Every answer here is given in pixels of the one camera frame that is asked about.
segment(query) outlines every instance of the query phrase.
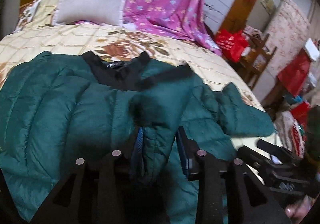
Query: bed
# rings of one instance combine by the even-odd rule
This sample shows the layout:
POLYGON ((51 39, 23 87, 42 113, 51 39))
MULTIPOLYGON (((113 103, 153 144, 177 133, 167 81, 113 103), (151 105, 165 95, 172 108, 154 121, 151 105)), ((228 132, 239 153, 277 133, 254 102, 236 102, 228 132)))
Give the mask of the bed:
MULTIPOLYGON (((175 66, 187 62, 212 90, 220 91, 226 84, 233 82, 247 104, 263 110, 240 76, 223 58, 211 51, 198 47, 191 41, 117 26, 89 23, 53 26, 52 14, 58 1, 36 0, 31 3, 20 15, 17 32, 0 41, 0 87, 13 67, 30 61, 43 51, 69 55, 93 51, 106 61, 128 61, 146 51, 152 58, 175 66)), ((267 156, 255 147, 257 139, 258 137, 233 137, 232 142, 235 148, 246 145, 267 156)), ((276 134, 264 139, 280 145, 276 134)))

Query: yellow bedsheet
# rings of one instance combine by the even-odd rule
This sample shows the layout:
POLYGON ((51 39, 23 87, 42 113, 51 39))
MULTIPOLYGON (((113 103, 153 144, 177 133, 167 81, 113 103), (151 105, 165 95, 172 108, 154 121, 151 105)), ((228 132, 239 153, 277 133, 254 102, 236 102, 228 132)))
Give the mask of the yellow bedsheet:
MULTIPOLYGON (((0 87, 9 71, 30 61, 43 51, 81 55, 94 51, 104 60, 130 60, 147 51, 153 58, 179 65, 187 62, 212 90, 220 91, 233 82, 249 105, 263 110, 248 86, 225 62, 207 49, 192 42, 145 32, 132 32, 115 26, 91 24, 52 26, 52 14, 59 0, 42 0, 32 22, 21 32, 6 36, 0 42, 0 87)), ((254 147, 256 138, 234 138, 235 147, 254 147)))

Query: clothing pile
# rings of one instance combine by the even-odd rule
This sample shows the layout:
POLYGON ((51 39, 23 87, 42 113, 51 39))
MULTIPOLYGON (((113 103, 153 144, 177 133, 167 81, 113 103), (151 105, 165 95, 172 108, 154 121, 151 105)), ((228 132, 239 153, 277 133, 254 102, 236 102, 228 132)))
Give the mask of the clothing pile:
POLYGON ((19 214, 30 220, 76 159, 98 161, 143 128, 139 181, 157 182, 171 223, 195 223, 198 183, 183 175, 174 136, 232 160, 231 136, 269 136, 270 117, 233 83, 212 91, 188 65, 146 53, 104 62, 43 52, 16 66, 0 91, 1 168, 19 214))

